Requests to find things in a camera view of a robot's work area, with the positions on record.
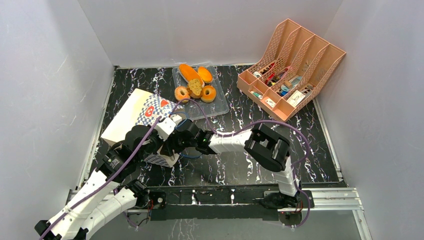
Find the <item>brown checkered paper bag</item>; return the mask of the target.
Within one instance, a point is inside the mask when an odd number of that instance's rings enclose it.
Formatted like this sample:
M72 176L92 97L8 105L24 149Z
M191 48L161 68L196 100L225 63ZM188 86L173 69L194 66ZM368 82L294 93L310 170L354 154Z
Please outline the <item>brown checkered paper bag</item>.
M175 105L168 99L137 88L131 93L100 137L109 146L113 146L123 141L134 126L151 126L158 117L161 117L159 122L169 118ZM181 109L177 107L176 114L182 115Z

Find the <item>sugared orange fake donut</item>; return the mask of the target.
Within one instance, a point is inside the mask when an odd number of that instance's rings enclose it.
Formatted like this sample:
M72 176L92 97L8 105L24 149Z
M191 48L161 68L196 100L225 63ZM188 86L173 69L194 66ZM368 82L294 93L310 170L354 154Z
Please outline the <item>sugared orange fake donut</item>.
M182 101L182 103L188 103L191 98L189 91L184 86L178 86L174 90L174 96L177 101Z

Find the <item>round orange fake bun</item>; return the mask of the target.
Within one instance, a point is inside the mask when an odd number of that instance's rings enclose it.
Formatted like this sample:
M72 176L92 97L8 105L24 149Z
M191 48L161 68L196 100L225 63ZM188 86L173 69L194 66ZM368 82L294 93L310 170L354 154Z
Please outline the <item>round orange fake bun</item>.
M213 75L206 67L203 67L203 66L198 67L197 73L199 74L199 76L201 77L201 79L203 80L205 84L210 84L214 80Z

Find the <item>small yellow fake bread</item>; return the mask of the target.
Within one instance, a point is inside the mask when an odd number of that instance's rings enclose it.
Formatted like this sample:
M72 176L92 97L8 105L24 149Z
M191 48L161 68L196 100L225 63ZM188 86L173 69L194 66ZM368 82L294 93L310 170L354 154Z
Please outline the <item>small yellow fake bread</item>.
M186 89L192 98L199 99L202 96L203 81L194 78L188 82Z

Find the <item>pink sugared bread slice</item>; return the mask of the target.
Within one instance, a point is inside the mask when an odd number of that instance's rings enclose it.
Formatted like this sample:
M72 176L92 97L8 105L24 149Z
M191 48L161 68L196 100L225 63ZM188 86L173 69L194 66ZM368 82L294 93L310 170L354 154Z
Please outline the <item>pink sugared bread slice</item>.
M191 80L198 79L200 81L201 86L205 86L205 83L202 80L201 76L190 65L182 63L178 66L178 70L187 83L189 83Z

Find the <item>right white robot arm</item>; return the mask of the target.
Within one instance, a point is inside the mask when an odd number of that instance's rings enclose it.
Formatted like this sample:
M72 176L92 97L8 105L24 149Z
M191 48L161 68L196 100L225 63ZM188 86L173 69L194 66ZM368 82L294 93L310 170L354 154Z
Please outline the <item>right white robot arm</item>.
M299 180L294 176L290 142L264 122L258 121L237 132L203 130L190 119L173 122L166 118L156 128L164 139L158 154L166 160L176 158L186 148L203 155L225 152L248 153L263 168L274 173L282 202L295 207L302 199Z

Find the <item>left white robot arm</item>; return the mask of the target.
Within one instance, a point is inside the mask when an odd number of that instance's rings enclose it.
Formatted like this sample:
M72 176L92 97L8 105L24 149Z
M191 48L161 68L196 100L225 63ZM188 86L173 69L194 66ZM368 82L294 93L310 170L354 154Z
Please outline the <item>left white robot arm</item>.
M147 206L147 186L137 179L123 182L162 144L155 124L134 126L110 147L77 194L56 215L35 225L40 239L87 240L125 210Z

